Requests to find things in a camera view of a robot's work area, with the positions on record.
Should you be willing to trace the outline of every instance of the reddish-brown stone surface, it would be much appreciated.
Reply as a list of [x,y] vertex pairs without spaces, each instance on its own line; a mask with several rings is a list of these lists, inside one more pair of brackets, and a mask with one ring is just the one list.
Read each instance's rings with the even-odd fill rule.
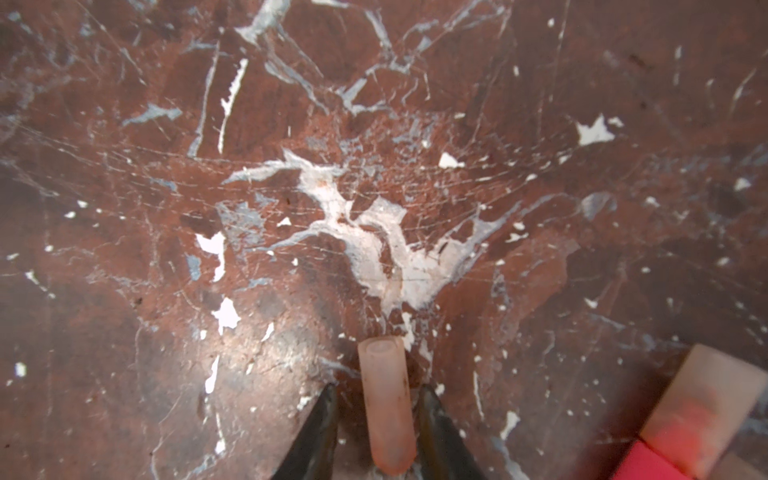
[[692,344],[768,368],[764,9],[6,2],[3,469],[267,478],[336,380],[335,478],[375,478],[356,340],[410,319],[489,478],[609,478]]

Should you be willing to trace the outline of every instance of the translucent block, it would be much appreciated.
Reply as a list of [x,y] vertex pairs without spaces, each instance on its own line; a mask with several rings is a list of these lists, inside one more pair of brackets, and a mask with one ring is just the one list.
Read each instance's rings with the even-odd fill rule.
[[695,345],[640,437],[685,475],[707,478],[766,384],[763,370]]
[[357,346],[357,352],[373,462],[387,475],[400,475],[416,457],[402,339],[398,336],[368,339]]

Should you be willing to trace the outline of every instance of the dark stain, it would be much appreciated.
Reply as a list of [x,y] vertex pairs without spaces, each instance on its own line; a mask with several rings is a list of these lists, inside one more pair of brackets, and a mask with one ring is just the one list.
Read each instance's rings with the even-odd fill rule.
[[707,206],[725,218],[736,218],[746,210],[746,205],[733,192],[729,184],[711,184],[707,189]]
[[654,69],[654,67],[653,67],[653,66],[649,65],[649,64],[648,64],[648,63],[647,63],[645,60],[643,60],[642,58],[640,58],[640,56],[639,56],[639,55],[636,55],[636,54],[634,54],[634,53],[633,53],[633,54],[631,54],[631,55],[629,56],[629,58],[628,58],[628,59],[629,59],[629,62],[630,62],[631,64],[634,64],[634,65],[636,65],[636,66],[638,66],[638,67],[642,68],[642,69],[643,69],[643,70],[645,70],[646,72],[648,72],[648,71],[651,71],[651,70],[653,70],[653,69]]
[[182,214],[179,217],[179,221],[185,227],[192,229],[193,232],[199,233],[206,238],[211,238],[213,235],[216,235],[217,232],[222,230],[221,219],[215,210],[209,210],[207,212],[195,210],[188,214]]

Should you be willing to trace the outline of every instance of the pink tube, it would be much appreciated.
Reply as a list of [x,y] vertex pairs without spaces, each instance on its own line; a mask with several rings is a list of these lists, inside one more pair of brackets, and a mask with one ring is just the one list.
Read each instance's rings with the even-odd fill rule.
[[366,398],[373,462],[387,475],[400,475],[416,458],[406,351],[398,336],[380,336],[357,346]]

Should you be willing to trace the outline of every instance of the scratch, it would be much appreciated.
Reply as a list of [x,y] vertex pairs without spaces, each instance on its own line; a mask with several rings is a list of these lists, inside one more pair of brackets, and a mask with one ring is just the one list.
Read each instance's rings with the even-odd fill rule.
[[554,54],[554,72],[552,73],[552,90],[549,93],[549,103],[552,103],[554,99],[554,85],[558,78],[558,65],[560,64],[560,52],[563,49],[563,38],[565,37],[565,24],[568,23],[568,9],[571,7],[571,0],[565,0],[565,7],[563,8],[563,25],[560,27],[560,34],[558,34],[558,50]]

